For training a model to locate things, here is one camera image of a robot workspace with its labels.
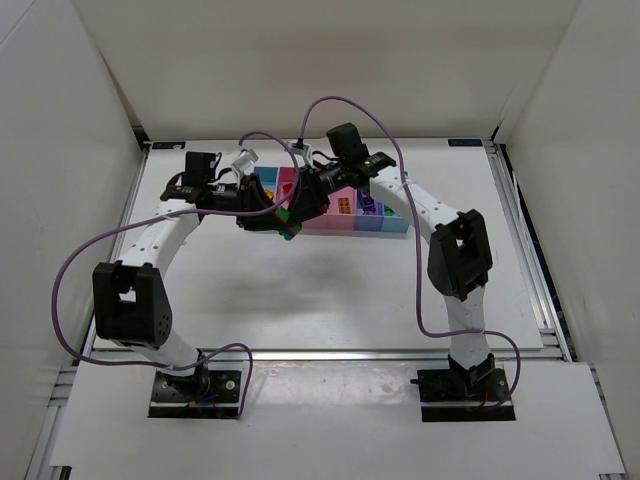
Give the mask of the striped lego plate stack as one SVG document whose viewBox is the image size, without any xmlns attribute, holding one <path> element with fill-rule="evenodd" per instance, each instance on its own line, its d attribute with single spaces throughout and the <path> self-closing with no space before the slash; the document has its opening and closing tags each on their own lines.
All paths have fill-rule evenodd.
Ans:
<svg viewBox="0 0 640 480">
<path fill-rule="evenodd" d="M 278 221 L 276 231 L 286 241 L 291 241 L 302 230 L 302 224 L 295 223 L 291 219 L 291 213 L 283 206 L 279 206 L 274 211 L 274 215 Z"/>
</svg>

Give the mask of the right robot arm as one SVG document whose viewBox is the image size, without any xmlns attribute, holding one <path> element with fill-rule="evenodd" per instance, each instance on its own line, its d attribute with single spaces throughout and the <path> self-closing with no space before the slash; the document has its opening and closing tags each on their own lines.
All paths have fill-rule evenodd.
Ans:
<svg viewBox="0 0 640 480">
<path fill-rule="evenodd" d="M 484 287 L 493 260 L 483 216 L 437 200 L 409 178 L 403 157 L 370 152 L 354 124 L 334 127 L 326 136 L 335 158 L 301 169 L 287 207 L 289 223 L 323 214 L 330 195 L 346 187 L 403 217 L 415 230 L 416 245 L 428 248 L 418 257 L 417 276 L 428 277 L 444 297 L 449 369 L 460 389 L 470 394 L 495 369 L 484 332 Z"/>
</svg>

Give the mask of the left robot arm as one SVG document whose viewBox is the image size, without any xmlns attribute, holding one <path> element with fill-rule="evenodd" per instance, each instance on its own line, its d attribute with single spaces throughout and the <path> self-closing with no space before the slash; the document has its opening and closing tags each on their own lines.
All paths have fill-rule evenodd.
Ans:
<svg viewBox="0 0 640 480">
<path fill-rule="evenodd" d="M 205 211 L 234 216 L 248 230 L 285 226 L 283 209 L 275 206 L 252 171 L 257 160 L 254 151 L 241 150 L 230 167 L 234 182 L 218 183 L 214 154 L 187 153 L 183 172 L 160 196 L 154 223 L 116 261 L 101 263 L 93 271 L 97 335 L 143 354 L 172 382 L 203 380 L 202 354 L 174 329 L 163 279 Z"/>
</svg>

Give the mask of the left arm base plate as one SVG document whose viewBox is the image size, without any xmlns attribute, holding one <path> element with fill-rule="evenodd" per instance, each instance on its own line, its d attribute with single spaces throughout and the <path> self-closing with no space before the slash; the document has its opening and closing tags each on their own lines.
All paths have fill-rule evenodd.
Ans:
<svg viewBox="0 0 640 480">
<path fill-rule="evenodd" d="M 186 377 L 157 371 L 147 416 L 155 419 L 235 419 L 240 412 L 242 380 L 239 367 L 201 366 Z"/>
</svg>

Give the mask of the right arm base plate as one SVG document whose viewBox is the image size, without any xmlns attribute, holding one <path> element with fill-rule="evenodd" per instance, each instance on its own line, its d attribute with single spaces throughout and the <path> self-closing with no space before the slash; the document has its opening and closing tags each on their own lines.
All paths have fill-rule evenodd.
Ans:
<svg viewBox="0 0 640 480">
<path fill-rule="evenodd" d="M 498 368 L 469 391 L 446 369 L 418 370 L 417 387 L 423 423 L 510 422 L 516 420 L 508 398 L 505 371 Z"/>
</svg>

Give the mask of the orange lego plate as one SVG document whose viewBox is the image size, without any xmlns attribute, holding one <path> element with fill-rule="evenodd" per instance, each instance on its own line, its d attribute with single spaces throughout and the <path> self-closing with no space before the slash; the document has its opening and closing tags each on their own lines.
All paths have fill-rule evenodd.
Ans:
<svg viewBox="0 0 640 480">
<path fill-rule="evenodd" d="M 344 215 L 351 214 L 351 202 L 348 197 L 339 197 L 337 205 L 338 205 L 338 211 L 340 214 L 344 214 Z"/>
</svg>

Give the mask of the small purple lego block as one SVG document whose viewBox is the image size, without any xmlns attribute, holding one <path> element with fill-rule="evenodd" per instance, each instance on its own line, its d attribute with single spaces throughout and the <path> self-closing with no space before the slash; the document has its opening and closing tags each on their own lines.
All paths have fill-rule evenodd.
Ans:
<svg viewBox="0 0 640 480">
<path fill-rule="evenodd" d="M 362 194 L 359 197 L 359 206 L 362 210 L 363 215 L 367 215 L 367 216 L 379 215 L 377 202 L 366 194 Z"/>
</svg>

